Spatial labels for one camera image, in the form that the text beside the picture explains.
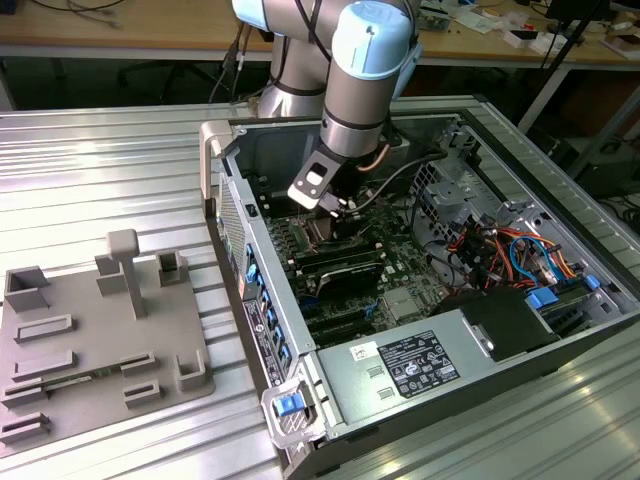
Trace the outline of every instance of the robotic arm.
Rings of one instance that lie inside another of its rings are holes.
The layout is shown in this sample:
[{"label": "robotic arm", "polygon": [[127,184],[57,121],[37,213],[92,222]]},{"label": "robotic arm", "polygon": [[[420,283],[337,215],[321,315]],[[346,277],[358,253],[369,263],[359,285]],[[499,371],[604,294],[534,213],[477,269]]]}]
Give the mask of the robotic arm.
[{"label": "robotic arm", "polygon": [[[393,0],[307,3],[305,9],[301,0],[233,0],[233,8],[243,22],[278,35],[271,86],[258,114],[317,116],[322,109],[320,144],[288,195],[307,209],[320,206],[339,216],[346,205],[341,197],[359,183],[357,167],[371,162],[389,104],[422,49],[411,45],[415,27],[408,2],[400,7]],[[329,40],[332,57],[325,58],[317,42]]]}]

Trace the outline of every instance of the desk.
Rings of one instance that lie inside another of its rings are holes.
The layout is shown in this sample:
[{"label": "desk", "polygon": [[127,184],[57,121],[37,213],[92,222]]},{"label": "desk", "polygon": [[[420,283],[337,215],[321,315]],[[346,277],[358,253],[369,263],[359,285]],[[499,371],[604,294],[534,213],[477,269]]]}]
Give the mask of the desk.
[{"label": "desk", "polygon": [[[127,0],[113,7],[116,20],[122,25],[121,29],[114,29],[23,0],[16,15],[0,16],[0,57],[221,60],[237,28],[230,3],[230,0]],[[501,13],[526,11],[539,30],[544,30],[549,22],[514,0],[506,0],[495,8]],[[540,66],[540,55],[513,48],[498,32],[482,35],[457,23],[452,23],[449,30],[450,33],[421,32],[424,53],[419,64]],[[601,45],[602,35],[585,36],[586,42],[574,48],[531,105],[519,124],[524,131],[533,124],[569,71],[640,70],[640,62],[629,62]],[[271,59],[271,44],[264,42],[255,31],[249,40],[247,59]],[[2,98],[0,80],[0,110]]]}]

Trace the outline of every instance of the motherboard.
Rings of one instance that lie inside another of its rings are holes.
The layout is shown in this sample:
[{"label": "motherboard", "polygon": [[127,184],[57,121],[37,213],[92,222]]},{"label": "motherboard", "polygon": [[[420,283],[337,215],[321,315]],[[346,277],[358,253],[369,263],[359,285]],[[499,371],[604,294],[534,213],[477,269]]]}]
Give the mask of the motherboard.
[{"label": "motherboard", "polygon": [[425,318],[447,296],[403,214],[380,202],[333,224],[304,211],[266,216],[280,263],[321,347]]}]

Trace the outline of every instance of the blue latch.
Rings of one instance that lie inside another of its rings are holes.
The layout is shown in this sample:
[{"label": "blue latch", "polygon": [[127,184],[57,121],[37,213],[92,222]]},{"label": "blue latch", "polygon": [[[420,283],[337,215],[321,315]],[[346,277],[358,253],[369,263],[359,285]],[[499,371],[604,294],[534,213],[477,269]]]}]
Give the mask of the blue latch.
[{"label": "blue latch", "polygon": [[529,304],[536,310],[558,301],[558,297],[549,287],[537,288],[529,293]]},{"label": "blue latch", "polygon": [[278,339],[278,341],[284,338],[284,333],[282,333],[282,329],[279,325],[276,327],[276,338]]},{"label": "blue latch", "polygon": [[304,410],[304,398],[302,394],[294,393],[285,397],[280,397],[273,402],[276,407],[276,413],[279,417],[285,417],[292,413]]},{"label": "blue latch", "polygon": [[269,328],[273,328],[273,325],[276,323],[276,314],[271,308],[267,310],[267,321],[269,322]]},{"label": "blue latch", "polygon": [[587,275],[584,278],[584,281],[591,290],[597,290],[600,288],[600,280],[598,280],[595,275]]},{"label": "blue latch", "polygon": [[283,345],[280,348],[280,353],[282,353],[282,359],[285,361],[285,363],[291,360],[291,352],[289,352],[289,347],[287,347],[286,345]]},{"label": "blue latch", "polygon": [[249,267],[249,271],[245,275],[245,278],[247,279],[247,283],[253,283],[256,279],[257,273],[258,273],[258,266],[254,263]]}]

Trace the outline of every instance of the blue wire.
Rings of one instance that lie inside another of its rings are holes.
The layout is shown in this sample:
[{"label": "blue wire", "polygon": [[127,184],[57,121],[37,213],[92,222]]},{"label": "blue wire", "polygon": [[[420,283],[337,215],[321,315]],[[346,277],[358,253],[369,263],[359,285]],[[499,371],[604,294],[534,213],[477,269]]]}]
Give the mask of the blue wire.
[{"label": "blue wire", "polygon": [[513,264],[513,268],[515,268],[521,274],[529,277],[536,284],[536,287],[539,287],[540,284],[538,283],[538,279],[535,276],[533,276],[531,273],[529,273],[526,270],[524,270],[523,268],[521,268],[520,265],[518,265],[518,262],[517,262],[517,260],[515,258],[515,245],[516,245],[516,242],[518,240],[520,240],[520,238],[516,238],[513,242],[511,242],[511,246],[509,247],[509,259],[511,260],[511,263]]},{"label": "blue wire", "polygon": [[531,280],[533,280],[536,284],[536,287],[540,285],[538,283],[538,279],[535,276],[533,276],[531,273],[527,272],[526,270],[522,269],[520,265],[518,265],[518,261],[516,260],[516,257],[515,257],[515,245],[516,245],[516,242],[518,242],[519,240],[529,240],[531,243],[536,245],[542,251],[542,254],[544,255],[544,258],[547,260],[547,263],[549,264],[549,268],[551,268],[551,271],[553,272],[553,274],[556,277],[560,278],[561,280],[566,280],[566,277],[564,276],[562,271],[558,269],[553,263],[553,261],[551,260],[551,257],[549,256],[549,252],[547,252],[547,249],[544,248],[544,245],[542,244],[542,242],[537,238],[527,237],[526,235],[516,238],[513,242],[511,242],[511,246],[509,247],[509,259],[511,260],[511,263],[513,264],[516,270],[518,270],[520,273],[522,273],[523,275],[526,275]]}]

